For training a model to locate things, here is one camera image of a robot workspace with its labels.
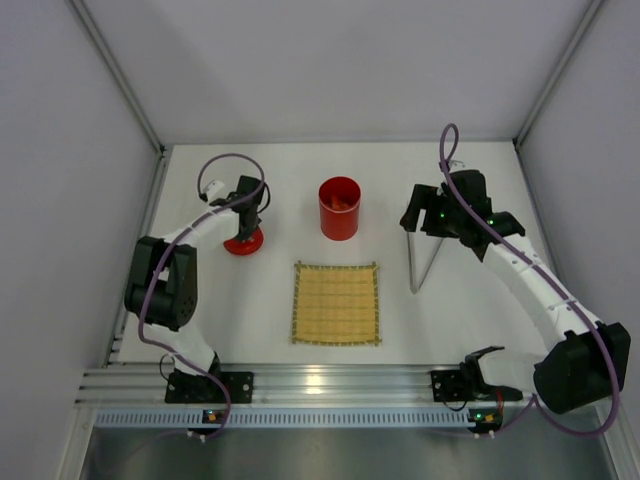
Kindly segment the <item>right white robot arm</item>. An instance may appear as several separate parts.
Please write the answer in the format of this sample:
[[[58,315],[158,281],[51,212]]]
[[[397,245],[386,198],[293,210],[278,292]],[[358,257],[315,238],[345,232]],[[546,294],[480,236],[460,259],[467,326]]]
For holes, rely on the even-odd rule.
[[[517,390],[564,414],[623,389],[628,331],[620,323],[603,323],[565,289],[514,215],[493,210],[481,172],[462,170],[439,186],[415,185],[400,225],[470,249],[503,282],[543,340],[543,355],[502,346],[468,354],[460,367],[474,396]]]

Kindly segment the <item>red strawberry slice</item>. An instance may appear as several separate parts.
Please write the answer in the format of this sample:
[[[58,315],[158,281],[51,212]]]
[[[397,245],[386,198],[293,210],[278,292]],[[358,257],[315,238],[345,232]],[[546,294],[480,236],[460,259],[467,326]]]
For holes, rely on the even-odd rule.
[[[353,207],[353,205],[342,199],[336,195],[332,195],[328,202],[328,208],[334,212],[344,212],[348,211]]]

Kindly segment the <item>metal tongs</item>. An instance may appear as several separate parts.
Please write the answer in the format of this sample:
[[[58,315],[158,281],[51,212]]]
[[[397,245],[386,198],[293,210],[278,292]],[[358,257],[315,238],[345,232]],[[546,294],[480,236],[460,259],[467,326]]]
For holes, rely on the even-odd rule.
[[[416,261],[416,251],[414,245],[414,233],[407,232],[406,233],[406,244],[407,244],[407,258],[408,258],[408,272],[409,272],[409,289],[412,295],[417,295],[422,289],[427,276],[429,275],[435,260],[440,253],[441,247],[444,243],[442,238],[437,238],[435,246],[432,248],[429,257],[425,263],[425,266],[422,271],[422,275],[420,278],[417,278],[416,274],[418,273],[418,265]]]

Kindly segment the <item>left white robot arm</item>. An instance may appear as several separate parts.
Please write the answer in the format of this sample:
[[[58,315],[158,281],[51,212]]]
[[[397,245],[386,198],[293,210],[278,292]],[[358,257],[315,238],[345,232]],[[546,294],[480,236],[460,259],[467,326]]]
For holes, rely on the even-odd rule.
[[[223,371],[193,317],[205,249],[222,246],[235,256],[257,252],[264,242],[260,215],[271,194],[264,181],[247,175],[224,198],[216,195],[221,187],[212,181],[201,192],[206,209],[190,225],[163,237],[140,238],[131,261],[124,306],[137,317],[145,344],[160,347],[173,361],[172,371],[161,376],[168,404],[252,401],[253,373]]]

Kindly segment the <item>red lid with handle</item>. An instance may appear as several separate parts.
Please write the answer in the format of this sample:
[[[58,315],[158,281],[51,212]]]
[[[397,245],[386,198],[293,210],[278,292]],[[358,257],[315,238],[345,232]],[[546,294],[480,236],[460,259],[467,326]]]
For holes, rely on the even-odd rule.
[[[258,227],[247,240],[230,239],[223,243],[227,252],[235,256],[249,256],[256,253],[264,243],[264,234]]]

